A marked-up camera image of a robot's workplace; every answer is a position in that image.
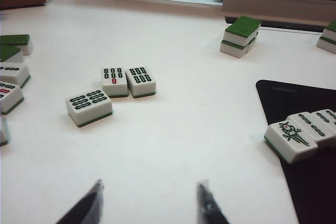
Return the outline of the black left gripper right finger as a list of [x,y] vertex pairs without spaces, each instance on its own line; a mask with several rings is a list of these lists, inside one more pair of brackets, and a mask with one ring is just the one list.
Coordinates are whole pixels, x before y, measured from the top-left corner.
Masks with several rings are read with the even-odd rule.
[[222,213],[221,208],[217,204],[212,192],[208,187],[208,180],[201,180],[197,182],[196,198],[197,223],[229,224],[229,221]]

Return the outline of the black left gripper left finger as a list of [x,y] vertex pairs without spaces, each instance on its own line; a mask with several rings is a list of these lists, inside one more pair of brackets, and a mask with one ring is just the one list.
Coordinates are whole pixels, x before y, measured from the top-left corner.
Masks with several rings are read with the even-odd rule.
[[57,223],[102,223],[103,189],[101,179]]

